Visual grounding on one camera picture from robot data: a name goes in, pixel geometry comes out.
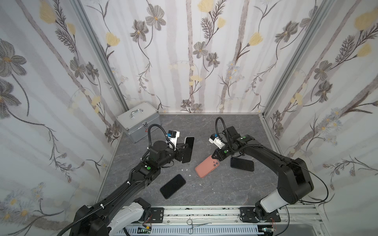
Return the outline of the phone with black screen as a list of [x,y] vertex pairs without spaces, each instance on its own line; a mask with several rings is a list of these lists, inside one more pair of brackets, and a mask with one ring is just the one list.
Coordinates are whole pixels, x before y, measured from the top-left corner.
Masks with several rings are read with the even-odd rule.
[[191,161],[194,142],[195,142],[194,137],[186,137],[185,138],[186,147],[184,148],[184,155],[183,155],[182,163],[189,163]]

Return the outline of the pink phone case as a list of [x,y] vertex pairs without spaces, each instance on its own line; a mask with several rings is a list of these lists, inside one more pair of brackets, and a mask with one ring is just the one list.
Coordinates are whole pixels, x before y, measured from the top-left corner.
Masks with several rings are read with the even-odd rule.
[[213,159],[210,155],[195,168],[195,171],[200,178],[204,178],[216,169],[219,164],[220,162],[217,159]]

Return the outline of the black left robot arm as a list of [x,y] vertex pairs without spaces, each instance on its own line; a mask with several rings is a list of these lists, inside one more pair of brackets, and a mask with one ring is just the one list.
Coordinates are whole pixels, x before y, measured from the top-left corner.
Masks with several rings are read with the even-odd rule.
[[147,148],[141,161],[129,173],[120,187],[92,207],[83,206],[75,214],[74,221],[58,235],[69,232],[70,236],[110,236],[115,233],[115,217],[122,207],[138,192],[149,186],[160,174],[164,165],[192,156],[193,145],[177,144],[170,148],[166,141],[156,141]]

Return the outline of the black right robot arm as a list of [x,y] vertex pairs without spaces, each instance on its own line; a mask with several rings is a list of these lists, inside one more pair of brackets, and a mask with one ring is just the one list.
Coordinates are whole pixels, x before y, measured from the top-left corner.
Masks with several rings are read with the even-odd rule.
[[261,162],[278,176],[277,189],[255,205],[254,214],[258,220],[264,220],[283,206],[297,203],[314,189],[310,172],[302,159],[283,156],[262,145],[250,135],[237,134],[231,141],[226,142],[217,134],[213,134],[209,142],[217,146],[212,155],[213,159],[223,161],[232,154],[240,152]]

